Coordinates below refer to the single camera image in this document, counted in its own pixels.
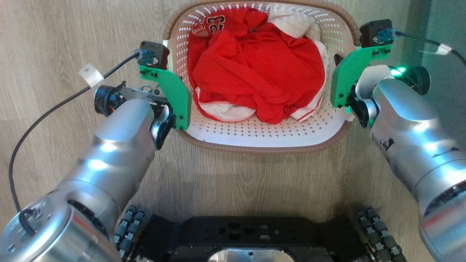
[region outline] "green 3d-printed bracket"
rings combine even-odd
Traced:
[[[351,93],[351,87],[361,77],[364,69],[373,60],[388,58],[391,44],[366,47],[355,50],[345,57],[336,67],[332,76],[330,102],[334,107],[346,105],[346,97]]]
[[[141,78],[157,82],[164,92],[173,114],[178,130],[187,130],[191,119],[191,94],[183,81],[171,71],[139,65]]]

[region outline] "green led light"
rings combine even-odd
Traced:
[[[390,73],[391,73],[393,76],[400,76],[400,75],[403,74],[402,72],[400,72],[400,71],[398,71],[398,70],[396,70],[396,69],[390,70]]]
[[[406,67],[398,67],[397,69],[390,70],[393,76],[400,76],[406,71]]]

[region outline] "basket rim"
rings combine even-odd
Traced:
[[[258,0],[229,0],[229,1],[227,0],[192,0],[191,2],[185,3],[180,8],[178,8],[178,10],[176,10],[175,13],[170,17],[170,19],[168,20],[168,24],[165,27],[163,39],[164,40],[171,39],[171,35],[173,33],[173,29],[175,28],[176,22],[189,9],[202,6],[202,5],[206,5],[206,4],[253,2],[253,1],[258,1]],[[324,0],[274,0],[273,3],[293,4],[293,5],[302,5],[302,6],[308,6],[308,7],[324,8],[331,12],[334,12],[335,14],[340,16],[343,19],[343,21],[345,21],[345,23],[348,25],[351,35],[353,36],[353,45],[354,46],[361,45],[360,40],[359,40],[361,34],[359,32],[359,28],[356,24],[356,21],[345,9],[341,8],[337,4],[330,3]]]
[[[209,143],[200,141],[186,131],[177,130],[177,133],[188,143],[205,149],[224,151],[224,152],[236,152],[236,153],[261,153],[261,154],[299,154],[299,153],[312,153],[330,147],[336,142],[340,141],[346,136],[350,130],[351,122],[345,121],[341,126],[340,130],[336,132],[329,140],[317,144],[317,145],[305,145],[295,147],[250,147],[250,146],[235,146],[235,145],[221,145],[215,143]]]
[[[165,27],[165,31],[163,34],[163,39],[169,41],[171,39],[171,35],[173,33],[174,27],[178,22],[179,18],[185,14],[188,10],[207,5],[207,4],[221,4],[221,3],[236,3],[236,2],[253,2],[253,1],[260,1],[260,0],[192,0],[191,2],[183,4],[177,11],[170,17],[167,26]],[[353,38],[353,45],[360,46],[360,32],[359,28],[353,19],[353,17],[343,8],[340,6],[329,3],[324,0],[274,0],[271,1],[273,3],[281,3],[281,4],[294,4],[294,5],[302,5],[308,7],[315,7],[315,8],[324,8],[327,9],[338,16],[340,16],[343,21],[347,24],[351,36]],[[215,143],[204,142],[192,137],[186,131],[179,131],[177,133],[187,142],[190,144],[210,149],[210,150],[217,150],[217,151],[226,151],[226,152],[237,152],[237,153],[263,153],[263,154],[284,154],[284,153],[310,153],[310,152],[317,152],[323,149],[326,149],[333,145],[334,143],[341,140],[343,137],[346,136],[348,130],[351,127],[351,122],[345,121],[341,126],[340,130],[332,136],[327,141],[317,144],[317,145],[308,145],[308,146],[297,146],[297,147],[248,147],[248,146],[233,146],[233,145],[221,145]]]

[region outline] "white tape label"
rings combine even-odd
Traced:
[[[421,53],[431,54],[431,55],[446,55],[446,54],[448,54],[451,50],[452,50],[451,47],[446,46],[446,45],[444,45],[444,44],[440,44],[439,48],[437,49],[437,51],[436,51],[435,53],[424,52],[424,51],[421,51]]]
[[[87,64],[85,67],[83,67],[78,72],[78,74],[82,76],[88,85],[93,89],[97,88],[103,81],[103,76],[91,64]]]

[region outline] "printed number 23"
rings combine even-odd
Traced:
[[[224,28],[223,23],[225,23],[225,16],[223,15],[218,15],[218,16],[207,18],[207,24],[209,24],[209,31],[211,34],[214,34],[215,32],[219,30],[223,30]]]

